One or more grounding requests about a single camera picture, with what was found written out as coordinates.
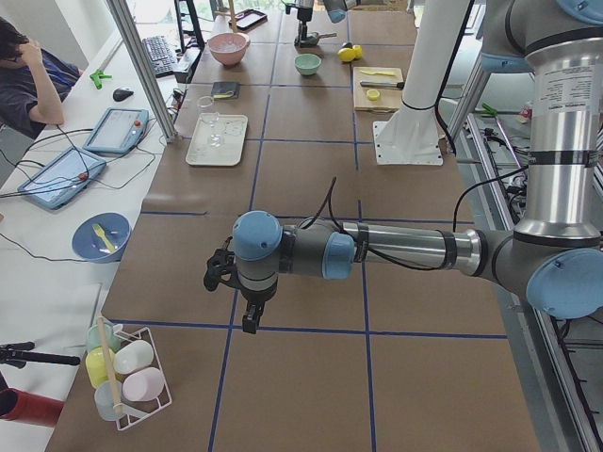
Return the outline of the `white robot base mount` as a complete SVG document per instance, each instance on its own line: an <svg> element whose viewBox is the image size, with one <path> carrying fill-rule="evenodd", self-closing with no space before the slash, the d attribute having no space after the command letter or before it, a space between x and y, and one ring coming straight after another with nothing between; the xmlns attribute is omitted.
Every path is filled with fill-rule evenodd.
<svg viewBox="0 0 603 452"><path fill-rule="evenodd" d="M379 165L442 164L434 110L448 53L447 5L425 3L399 110L389 121L373 123Z"/></svg>

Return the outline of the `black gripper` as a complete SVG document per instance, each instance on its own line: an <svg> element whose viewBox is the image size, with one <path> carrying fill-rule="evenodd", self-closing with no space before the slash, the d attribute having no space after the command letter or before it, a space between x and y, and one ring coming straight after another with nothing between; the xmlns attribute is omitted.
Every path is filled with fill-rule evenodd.
<svg viewBox="0 0 603 452"><path fill-rule="evenodd" d="M298 23L298 35L306 36L308 31L308 24L312 21L313 9L312 8L297 8L297 19Z"/></svg>
<svg viewBox="0 0 603 452"><path fill-rule="evenodd" d="M246 333L256 334L264 313L264 305L271 300L277 291L278 283L273 283L264 289L251 289L241 285L239 291L247 300L246 311L242 316L242 330Z"/></svg>

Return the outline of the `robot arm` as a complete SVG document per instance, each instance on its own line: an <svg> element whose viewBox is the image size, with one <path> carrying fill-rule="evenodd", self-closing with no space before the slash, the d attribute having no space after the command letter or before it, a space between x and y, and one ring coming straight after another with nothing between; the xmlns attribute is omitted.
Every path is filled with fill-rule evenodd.
<svg viewBox="0 0 603 452"><path fill-rule="evenodd" d="M289 14L291 9L297 10L297 19L299 21L299 38L309 34L308 24L311 22L314 12L314 0L294 0L283 1L285 13ZM333 24L341 22L347 14L347 11L356 8L362 4L361 0L324 0L322 2L326 8L328 16Z"/></svg>
<svg viewBox="0 0 603 452"><path fill-rule="evenodd" d="M364 261L456 269L558 318L601 307L601 234L590 220L590 194L599 160L602 5L490 1L481 56L489 73L535 76L526 209L513 229L441 231L320 216L283 225L268 212L247 212L234 224L220 272L246 299L244 331L259 327L280 274L343 280Z"/></svg>

